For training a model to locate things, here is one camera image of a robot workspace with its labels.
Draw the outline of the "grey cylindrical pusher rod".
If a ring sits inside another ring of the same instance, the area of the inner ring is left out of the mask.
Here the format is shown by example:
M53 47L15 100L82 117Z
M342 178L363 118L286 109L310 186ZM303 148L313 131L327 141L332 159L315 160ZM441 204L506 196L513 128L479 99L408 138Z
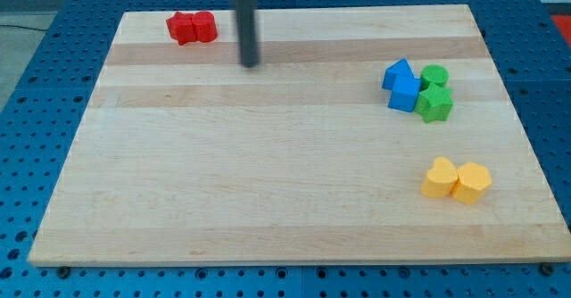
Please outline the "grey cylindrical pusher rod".
M257 0L234 0L239 61L245 68L259 64L256 29Z

